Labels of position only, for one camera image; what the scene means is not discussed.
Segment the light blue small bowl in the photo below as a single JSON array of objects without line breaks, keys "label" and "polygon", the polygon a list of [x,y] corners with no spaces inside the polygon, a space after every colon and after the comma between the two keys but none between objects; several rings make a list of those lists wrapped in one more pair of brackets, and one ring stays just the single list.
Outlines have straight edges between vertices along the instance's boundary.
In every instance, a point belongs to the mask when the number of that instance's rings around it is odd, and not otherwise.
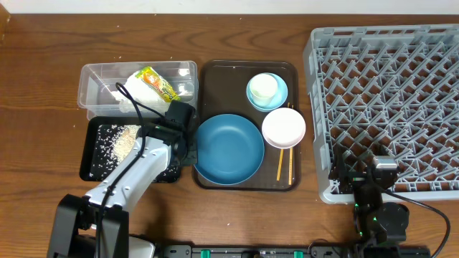
[{"label": "light blue small bowl", "polygon": [[270,72],[266,72],[265,74],[270,75],[271,77],[274,77],[278,84],[278,90],[273,96],[273,99],[266,106],[257,105],[254,101],[253,94],[250,92],[250,85],[251,85],[252,80],[250,80],[247,84],[246,95],[247,95],[247,99],[249,100],[250,104],[256,110],[260,112],[268,113],[274,109],[280,108],[285,103],[285,101],[287,100],[287,96],[288,96],[288,86],[286,82],[283,80],[283,78],[281,78],[280,76],[274,73],[270,73]]}]

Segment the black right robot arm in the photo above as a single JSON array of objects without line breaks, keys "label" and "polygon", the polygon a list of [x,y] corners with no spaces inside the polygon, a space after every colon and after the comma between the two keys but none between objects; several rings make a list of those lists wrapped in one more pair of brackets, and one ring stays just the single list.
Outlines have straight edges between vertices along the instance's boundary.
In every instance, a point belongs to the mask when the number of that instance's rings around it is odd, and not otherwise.
[{"label": "black right robot arm", "polygon": [[354,197],[354,227],[360,240],[341,252],[342,257],[400,257],[398,242],[406,239],[409,210],[403,204],[383,202],[382,194],[397,180],[399,166],[383,150],[364,168],[346,167],[343,148],[333,148],[329,178],[339,182],[340,192]]}]

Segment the green yellow snack wrapper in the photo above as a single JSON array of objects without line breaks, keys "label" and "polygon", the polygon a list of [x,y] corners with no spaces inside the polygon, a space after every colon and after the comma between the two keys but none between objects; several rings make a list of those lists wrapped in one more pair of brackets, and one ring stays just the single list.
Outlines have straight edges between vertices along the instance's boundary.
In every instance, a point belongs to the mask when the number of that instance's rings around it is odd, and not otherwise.
[{"label": "green yellow snack wrapper", "polygon": [[135,78],[140,79],[142,82],[147,84],[147,86],[154,90],[164,102],[181,100],[171,84],[150,66],[139,70],[136,73]]}]

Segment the dark blue plate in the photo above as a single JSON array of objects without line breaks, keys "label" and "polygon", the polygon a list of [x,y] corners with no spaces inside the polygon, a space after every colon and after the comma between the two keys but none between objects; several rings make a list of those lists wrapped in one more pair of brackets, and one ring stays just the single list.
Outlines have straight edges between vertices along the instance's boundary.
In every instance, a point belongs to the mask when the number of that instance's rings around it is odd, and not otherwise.
[{"label": "dark blue plate", "polygon": [[217,185],[247,181],[261,167],[265,144],[258,128],[247,118],[221,114],[205,120],[197,130],[200,176]]}]

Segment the pink bowl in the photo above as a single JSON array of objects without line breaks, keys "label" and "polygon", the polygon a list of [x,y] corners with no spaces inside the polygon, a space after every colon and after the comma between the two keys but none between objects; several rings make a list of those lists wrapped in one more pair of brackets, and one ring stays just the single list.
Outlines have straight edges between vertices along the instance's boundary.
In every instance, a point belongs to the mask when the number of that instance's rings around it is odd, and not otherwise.
[{"label": "pink bowl", "polygon": [[262,122],[262,136],[271,146],[289,149],[298,145],[306,134],[306,122],[296,110],[278,108],[268,113]]}]

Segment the cream plastic cup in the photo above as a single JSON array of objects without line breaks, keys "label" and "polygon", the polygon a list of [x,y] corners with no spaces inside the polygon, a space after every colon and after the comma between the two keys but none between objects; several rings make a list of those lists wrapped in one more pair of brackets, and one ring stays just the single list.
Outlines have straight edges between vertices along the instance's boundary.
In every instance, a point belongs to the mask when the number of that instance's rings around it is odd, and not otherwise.
[{"label": "cream plastic cup", "polygon": [[255,75],[249,82],[253,102],[259,107],[270,104],[278,91],[277,80],[268,73]]}]

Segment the white napkin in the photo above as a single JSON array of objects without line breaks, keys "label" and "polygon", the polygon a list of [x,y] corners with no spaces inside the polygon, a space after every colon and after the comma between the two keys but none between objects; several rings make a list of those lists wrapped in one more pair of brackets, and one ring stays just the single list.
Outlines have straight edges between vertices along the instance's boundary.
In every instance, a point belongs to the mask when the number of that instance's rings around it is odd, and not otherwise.
[{"label": "white napkin", "polygon": [[[135,78],[136,73],[133,73],[124,84],[124,87],[129,91],[134,100],[152,108],[160,113],[165,113],[169,107],[167,102],[164,102],[158,94],[147,86],[140,79]],[[125,96],[123,96],[118,90],[111,90],[111,95],[118,101],[119,110],[122,113],[134,112],[134,106],[132,102]]]}]

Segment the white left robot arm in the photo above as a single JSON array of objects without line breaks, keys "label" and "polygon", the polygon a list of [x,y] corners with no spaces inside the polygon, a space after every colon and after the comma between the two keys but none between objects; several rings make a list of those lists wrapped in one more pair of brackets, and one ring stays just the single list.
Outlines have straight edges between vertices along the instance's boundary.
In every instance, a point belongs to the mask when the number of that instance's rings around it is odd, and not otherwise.
[{"label": "white left robot arm", "polygon": [[153,257],[155,245],[129,234],[129,214],[170,165],[196,162],[190,119],[147,123],[119,166],[83,197],[58,204],[48,257]]}]

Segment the grey dishwasher rack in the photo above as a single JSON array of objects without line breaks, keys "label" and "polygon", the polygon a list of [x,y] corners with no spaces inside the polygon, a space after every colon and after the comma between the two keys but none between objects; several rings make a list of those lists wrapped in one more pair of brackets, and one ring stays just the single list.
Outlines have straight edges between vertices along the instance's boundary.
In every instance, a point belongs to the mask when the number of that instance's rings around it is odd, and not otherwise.
[{"label": "grey dishwasher rack", "polygon": [[383,148],[399,166],[395,195],[458,198],[458,26],[325,27],[303,51],[318,194],[354,198],[329,178],[339,146],[357,171]]}]

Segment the rice leftovers pile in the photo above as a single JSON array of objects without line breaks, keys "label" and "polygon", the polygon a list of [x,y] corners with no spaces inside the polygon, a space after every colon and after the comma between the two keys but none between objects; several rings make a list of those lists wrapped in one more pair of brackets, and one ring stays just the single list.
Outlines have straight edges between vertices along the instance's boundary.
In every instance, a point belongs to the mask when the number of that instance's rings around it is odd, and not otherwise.
[{"label": "rice leftovers pile", "polygon": [[126,158],[134,146],[139,125],[99,125],[87,177],[102,181]]}]

